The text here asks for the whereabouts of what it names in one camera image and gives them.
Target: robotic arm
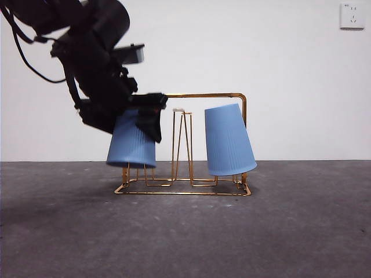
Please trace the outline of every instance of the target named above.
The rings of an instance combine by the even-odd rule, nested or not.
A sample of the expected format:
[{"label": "robotic arm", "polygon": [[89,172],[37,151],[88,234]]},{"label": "robotic arm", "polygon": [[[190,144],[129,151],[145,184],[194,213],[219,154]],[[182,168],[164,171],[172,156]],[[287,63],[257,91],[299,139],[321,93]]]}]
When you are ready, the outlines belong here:
[{"label": "robotic arm", "polygon": [[[49,38],[44,35],[69,27],[64,35],[53,39],[50,53],[63,65],[83,123],[112,133],[117,116],[127,108],[138,108],[137,126],[160,142],[160,112],[168,98],[162,93],[133,94],[137,83],[128,77],[123,64],[141,62],[144,45],[114,48],[130,26],[129,15],[118,0],[0,0],[0,8],[27,65],[18,37],[27,43],[47,42]],[[34,39],[22,32],[14,16],[35,30]],[[88,98],[80,99],[75,80]]]}]

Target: gold metal rod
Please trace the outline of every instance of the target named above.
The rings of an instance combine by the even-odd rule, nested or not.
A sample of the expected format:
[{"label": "gold metal rod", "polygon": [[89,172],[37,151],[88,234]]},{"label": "gold metal rod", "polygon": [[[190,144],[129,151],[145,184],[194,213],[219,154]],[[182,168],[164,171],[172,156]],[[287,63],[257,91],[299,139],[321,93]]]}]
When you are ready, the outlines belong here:
[{"label": "gold metal rod", "polygon": [[[144,180],[146,181],[146,186],[147,187],[163,187],[163,186],[172,186],[172,183],[171,184],[150,184],[150,182],[148,181],[148,175],[147,175],[147,168],[146,168],[146,165],[144,165]],[[155,178],[154,176],[152,176],[152,179],[151,181],[168,181],[167,179],[159,179],[159,178]]]},{"label": "gold metal rod", "polygon": [[247,99],[242,93],[166,94],[166,96],[169,98],[238,97],[242,100],[242,117],[245,125],[247,124]]},{"label": "gold metal rod", "polygon": [[179,169],[179,152],[180,152],[180,139],[181,139],[181,127],[183,126],[183,114],[180,117],[180,127],[179,127],[179,139],[178,139],[178,150],[176,155],[176,172],[175,172],[175,179],[178,177],[178,169]]},{"label": "gold metal rod", "polygon": [[245,191],[247,192],[247,196],[250,196],[251,195],[251,190],[250,190],[250,188],[249,188],[249,186],[248,186],[248,184],[243,184],[244,185],[244,187],[245,187]]},{"label": "gold metal rod", "polygon": [[119,187],[117,187],[116,190],[114,191],[114,193],[115,194],[123,194],[123,192],[120,191],[123,188],[125,188],[124,184],[122,184]]},{"label": "gold metal rod", "polygon": [[175,111],[173,111],[172,184],[174,180],[174,143],[175,143]]},{"label": "gold metal rod", "polygon": [[209,192],[139,192],[139,191],[131,191],[131,192],[121,192],[119,189],[115,190],[116,194],[124,194],[124,195],[208,195],[208,196],[249,196],[251,194],[244,194],[244,193],[209,193]]},{"label": "gold metal rod", "polygon": [[248,174],[247,173],[242,173],[242,182],[244,184],[248,183]]},{"label": "gold metal rod", "polygon": [[[145,181],[146,178],[134,178],[134,179],[131,179],[130,181],[133,182],[133,181]],[[153,181],[171,181],[172,179],[171,178],[154,178]],[[178,178],[177,181],[190,181],[190,178]],[[216,182],[216,179],[207,179],[207,178],[196,178],[194,179],[194,181],[205,181],[205,182]],[[238,181],[238,180],[232,180],[232,179],[229,179],[229,178],[218,178],[218,181],[231,181],[233,183],[240,183],[240,184],[243,184],[242,181]]]},{"label": "gold metal rod", "polygon": [[191,122],[191,170],[192,170],[190,178],[192,179],[192,183],[193,183],[194,172],[193,172],[193,122],[192,122],[192,113],[190,113],[190,122]]},{"label": "gold metal rod", "polygon": [[122,168],[122,183],[125,184],[126,183],[126,178],[127,178],[127,171],[128,171],[128,168]]},{"label": "gold metal rod", "polygon": [[184,129],[185,129],[185,144],[187,146],[187,158],[188,158],[188,171],[190,172],[190,183],[192,184],[192,166],[191,166],[191,154],[190,154],[190,145],[188,140],[188,129],[186,121],[186,113],[183,113],[184,116]]}]

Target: concrete floor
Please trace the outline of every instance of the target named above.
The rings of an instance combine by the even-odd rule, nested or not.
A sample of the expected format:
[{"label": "concrete floor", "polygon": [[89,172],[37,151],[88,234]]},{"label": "concrete floor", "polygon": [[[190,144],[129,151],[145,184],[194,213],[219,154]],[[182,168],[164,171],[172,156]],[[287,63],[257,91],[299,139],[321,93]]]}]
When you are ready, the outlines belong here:
[{"label": "concrete floor", "polygon": [[371,161],[258,162],[249,181],[115,195],[104,163],[1,163],[1,277],[371,277]]}]

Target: electrical socket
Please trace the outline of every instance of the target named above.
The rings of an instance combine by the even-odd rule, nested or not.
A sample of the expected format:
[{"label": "electrical socket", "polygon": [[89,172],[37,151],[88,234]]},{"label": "electrical socket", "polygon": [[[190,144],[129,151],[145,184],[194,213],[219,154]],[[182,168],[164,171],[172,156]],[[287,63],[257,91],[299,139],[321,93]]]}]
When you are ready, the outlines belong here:
[{"label": "electrical socket", "polygon": [[365,7],[362,3],[340,4],[341,29],[364,29],[365,21]]}]

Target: ribbed cup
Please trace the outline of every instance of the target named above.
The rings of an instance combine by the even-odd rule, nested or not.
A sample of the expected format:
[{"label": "ribbed cup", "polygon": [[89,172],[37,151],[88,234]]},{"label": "ribbed cup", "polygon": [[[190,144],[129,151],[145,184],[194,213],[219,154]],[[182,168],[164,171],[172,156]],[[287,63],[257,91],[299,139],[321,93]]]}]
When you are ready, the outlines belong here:
[{"label": "ribbed cup", "polygon": [[236,175],[257,164],[237,103],[205,110],[210,175]]},{"label": "ribbed cup", "polygon": [[156,167],[155,141],[144,134],[135,122],[138,110],[126,110],[117,117],[108,151],[107,164],[130,168]]}]

